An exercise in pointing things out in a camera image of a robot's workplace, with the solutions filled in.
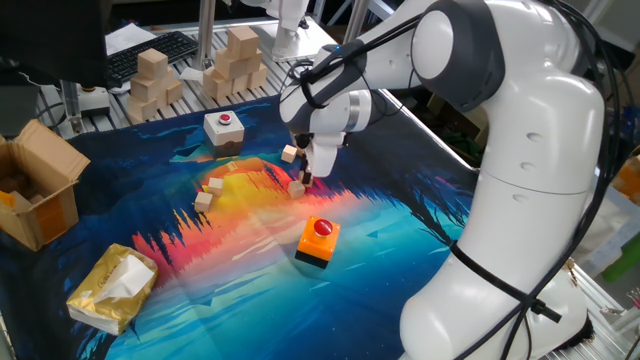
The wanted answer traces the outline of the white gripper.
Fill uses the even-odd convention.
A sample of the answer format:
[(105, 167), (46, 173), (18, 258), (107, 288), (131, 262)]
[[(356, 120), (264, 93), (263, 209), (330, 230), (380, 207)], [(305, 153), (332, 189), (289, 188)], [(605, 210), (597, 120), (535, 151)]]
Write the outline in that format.
[(313, 176), (324, 178), (330, 175), (345, 136), (345, 132), (310, 136), (309, 145), (305, 149), (309, 171), (300, 172), (300, 181), (305, 187), (313, 186)]

